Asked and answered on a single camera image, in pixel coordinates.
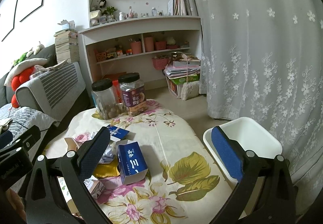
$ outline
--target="black jar lid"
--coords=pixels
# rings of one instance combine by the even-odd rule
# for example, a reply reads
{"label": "black jar lid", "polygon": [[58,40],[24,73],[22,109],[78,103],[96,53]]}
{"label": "black jar lid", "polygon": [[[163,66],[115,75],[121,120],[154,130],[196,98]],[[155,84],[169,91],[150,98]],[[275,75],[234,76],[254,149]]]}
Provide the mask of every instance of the black jar lid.
{"label": "black jar lid", "polygon": [[101,79],[92,84],[92,90],[94,92],[104,91],[112,87],[112,80],[109,78]]}
{"label": "black jar lid", "polygon": [[139,73],[128,73],[118,78],[119,84],[132,83],[140,79]]}

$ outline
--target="lace curtain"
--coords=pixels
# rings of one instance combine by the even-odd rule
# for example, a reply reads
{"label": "lace curtain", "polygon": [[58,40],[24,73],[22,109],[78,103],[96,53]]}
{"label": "lace curtain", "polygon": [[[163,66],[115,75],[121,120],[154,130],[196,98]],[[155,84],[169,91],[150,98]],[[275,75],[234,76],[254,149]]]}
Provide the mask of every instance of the lace curtain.
{"label": "lace curtain", "polygon": [[251,117],[280,141],[305,212],[323,186],[321,0],[195,2],[208,114]]}

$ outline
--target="silver screw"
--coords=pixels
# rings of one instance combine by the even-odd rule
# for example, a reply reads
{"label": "silver screw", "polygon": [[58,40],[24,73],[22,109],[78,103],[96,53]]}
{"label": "silver screw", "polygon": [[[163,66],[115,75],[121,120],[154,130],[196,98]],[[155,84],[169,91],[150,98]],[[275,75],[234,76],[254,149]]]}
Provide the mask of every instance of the silver screw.
{"label": "silver screw", "polygon": [[67,157],[73,157],[75,155],[75,151],[71,150],[71,151],[68,151],[66,156]]}
{"label": "silver screw", "polygon": [[251,151],[251,150],[248,150],[246,154],[247,154],[248,157],[254,157],[255,156],[255,153],[253,151]]}
{"label": "silver screw", "polygon": [[42,161],[44,158],[45,158],[45,156],[44,156],[44,155],[40,155],[40,156],[37,158],[37,160],[38,160],[38,161]]}
{"label": "silver screw", "polygon": [[278,155],[278,156],[277,156],[277,159],[278,159],[279,161],[281,161],[281,162],[283,162],[283,161],[284,161],[284,157],[283,157],[282,155]]}

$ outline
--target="blue box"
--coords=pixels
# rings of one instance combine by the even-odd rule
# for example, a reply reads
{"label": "blue box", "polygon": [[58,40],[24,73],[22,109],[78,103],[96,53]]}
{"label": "blue box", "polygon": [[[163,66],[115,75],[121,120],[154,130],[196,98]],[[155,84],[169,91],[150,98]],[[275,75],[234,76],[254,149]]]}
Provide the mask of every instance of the blue box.
{"label": "blue box", "polygon": [[122,140],[116,145],[122,184],[128,185],[144,179],[148,167],[138,142]]}

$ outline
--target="white pillow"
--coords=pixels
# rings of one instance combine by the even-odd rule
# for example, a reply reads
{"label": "white pillow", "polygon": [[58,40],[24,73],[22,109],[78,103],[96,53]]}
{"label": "white pillow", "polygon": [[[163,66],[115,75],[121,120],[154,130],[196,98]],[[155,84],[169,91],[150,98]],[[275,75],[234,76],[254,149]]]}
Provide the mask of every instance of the white pillow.
{"label": "white pillow", "polygon": [[7,78],[4,81],[4,86],[11,87],[11,82],[15,76],[19,75],[22,71],[32,66],[44,65],[47,63],[47,61],[48,60],[45,58],[32,58],[20,62],[13,69],[11,69],[11,71],[7,75]]}

